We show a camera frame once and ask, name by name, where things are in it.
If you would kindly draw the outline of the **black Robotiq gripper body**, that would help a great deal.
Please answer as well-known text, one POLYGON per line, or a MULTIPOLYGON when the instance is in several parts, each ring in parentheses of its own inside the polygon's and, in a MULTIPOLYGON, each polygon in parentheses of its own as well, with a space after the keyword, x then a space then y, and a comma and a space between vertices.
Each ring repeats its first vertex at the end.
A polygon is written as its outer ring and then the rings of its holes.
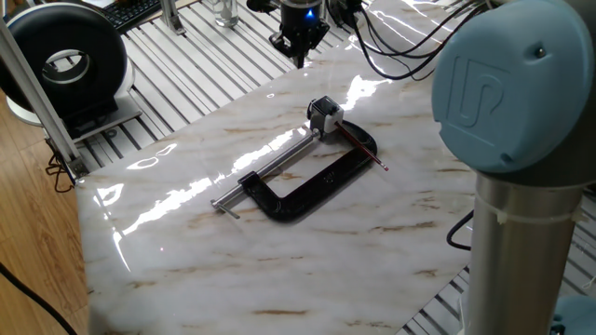
POLYGON ((281 31, 293 34, 320 23, 322 0, 281 0, 281 31))

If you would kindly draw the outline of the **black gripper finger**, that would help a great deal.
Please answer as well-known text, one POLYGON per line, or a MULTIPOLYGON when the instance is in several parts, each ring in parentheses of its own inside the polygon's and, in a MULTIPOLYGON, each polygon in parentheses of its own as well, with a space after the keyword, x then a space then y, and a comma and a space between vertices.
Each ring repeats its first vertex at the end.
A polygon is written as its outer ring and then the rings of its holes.
POLYGON ((320 22, 316 26, 309 27, 300 34, 300 67, 303 68, 305 58, 311 49, 315 49, 325 34, 330 30, 330 25, 320 22))
POLYGON ((299 49, 283 32, 276 32, 269 36, 269 42, 272 47, 278 52, 283 54, 285 57, 290 59, 296 68, 301 67, 301 61, 299 57, 299 49))

